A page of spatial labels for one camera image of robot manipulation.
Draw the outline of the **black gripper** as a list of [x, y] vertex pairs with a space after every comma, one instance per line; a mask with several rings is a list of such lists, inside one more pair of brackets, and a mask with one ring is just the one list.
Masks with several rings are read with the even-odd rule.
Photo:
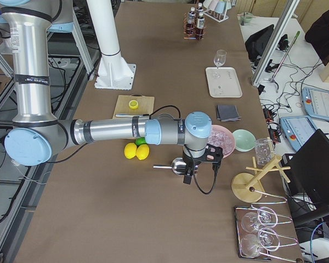
[[[192, 149], [189, 149], [187, 145], [184, 145], [183, 149], [183, 160], [187, 164], [188, 167], [192, 168], [193, 166], [199, 165], [203, 162], [212, 163], [212, 169], [215, 173], [218, 172], [223, 155], [223, 149], [219, 146], [214, 146], [211, 144], [207, 144], [202, 155], [195, 157], [195, 152]], [[191, 184], [192, 175], [185, 174], [183, 178], [184, 184]]]

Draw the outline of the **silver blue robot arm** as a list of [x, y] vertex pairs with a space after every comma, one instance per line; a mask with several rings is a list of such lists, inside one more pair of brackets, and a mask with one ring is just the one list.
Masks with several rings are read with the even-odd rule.
[[183, 182], [196, 181], [195, 167], [220, 168], [223, 151], [208, 143], [212, 121], [203, 112], [186, 118], [152, 115], [100, 121], [60, 121], [52, 113], [47, 31], [73, 30], [71, 1], [1, 1], [9, 24], [18, 113], [5, 137], [10, 158], [25, 166], [47, 162], [64, 149], [96, 141], [144, 137], [148, 144], [181, 145], [186, 164]]

